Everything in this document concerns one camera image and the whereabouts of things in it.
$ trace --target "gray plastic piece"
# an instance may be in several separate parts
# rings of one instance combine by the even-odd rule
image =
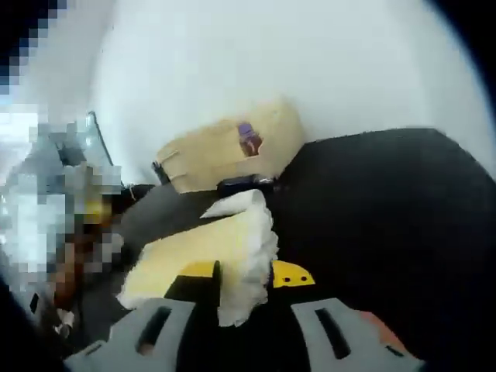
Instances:
[[[422,366],[422,361],[411,355],[394,355],[379,342],[376,327],[338,299],[292,305],[291,309],[303,332],[312,372],[402,372],[417,370]],[[317,316],[316,311],[321,309],[331,315],[350,347],[350,354],[340,360],[336,358]]]
[[[117,322],[108,342],[98,341],[65,360],[73,372],[118,370],[120,372],[173,372],[179,343],[195,304],[165,298],[152,298]],[[147,326],[156,314],[167,313],[163,328],[150,355],[138,352]]]

